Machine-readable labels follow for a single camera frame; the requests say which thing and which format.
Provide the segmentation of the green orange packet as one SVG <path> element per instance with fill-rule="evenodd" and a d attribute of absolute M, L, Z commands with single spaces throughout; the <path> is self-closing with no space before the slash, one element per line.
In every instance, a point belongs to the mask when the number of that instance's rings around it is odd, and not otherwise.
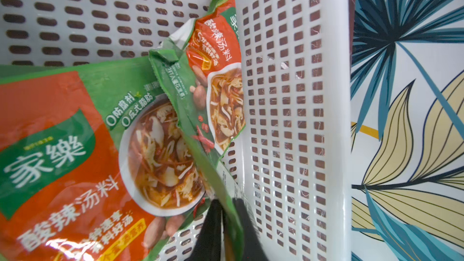
<path fill-rule="evenodd" d="M 235 0 L 211 0 L 207 14 L 190 19 L 149 53 L 177 116 L 207 194 L 219 201 L 233 259 L 244 254 L 244 230 L 233 199 L 239 189 L 223 157 L 245 128 L 242 59 Z"/>

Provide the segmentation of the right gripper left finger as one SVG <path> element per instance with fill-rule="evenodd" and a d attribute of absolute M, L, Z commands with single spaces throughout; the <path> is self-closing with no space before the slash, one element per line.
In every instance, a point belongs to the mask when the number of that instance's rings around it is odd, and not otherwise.
<path fill-rule="evenodd" d="M 214 199 L 188 261 L 220 261 L 222 248 L 222 205 Z"/>

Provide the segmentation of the green red packet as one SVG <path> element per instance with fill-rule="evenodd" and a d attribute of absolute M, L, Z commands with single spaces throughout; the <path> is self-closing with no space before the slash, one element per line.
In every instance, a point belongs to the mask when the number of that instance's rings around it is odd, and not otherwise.
<path fill-rule="evenodd" d="M 1 77 L 2 260 L 152 260 L 208 206 L 147 57 Z"/>

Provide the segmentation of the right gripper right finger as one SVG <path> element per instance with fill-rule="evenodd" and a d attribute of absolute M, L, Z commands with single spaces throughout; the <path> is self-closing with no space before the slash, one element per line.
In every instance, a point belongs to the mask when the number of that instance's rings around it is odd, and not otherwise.
<path fill-rule="evenodd" d="M 243 199 L 234 198 L 233 204 L 244 229 L 244 253 L 241 261 L 268 261 L 256 233 L 253 219 L 250 218 L 247 205 Z"/>

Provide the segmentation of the white plastic basket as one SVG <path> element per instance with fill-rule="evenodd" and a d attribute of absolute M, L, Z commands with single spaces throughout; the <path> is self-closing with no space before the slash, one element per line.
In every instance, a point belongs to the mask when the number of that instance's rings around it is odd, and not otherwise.
<path fill-rule="evenodd" d="M 139 58 L 210 0 L 1 0 L 9 73 Z M 352 0 L 237 0 L 247 126 L 224 158 L 270 259 L 351 260 Z"/>

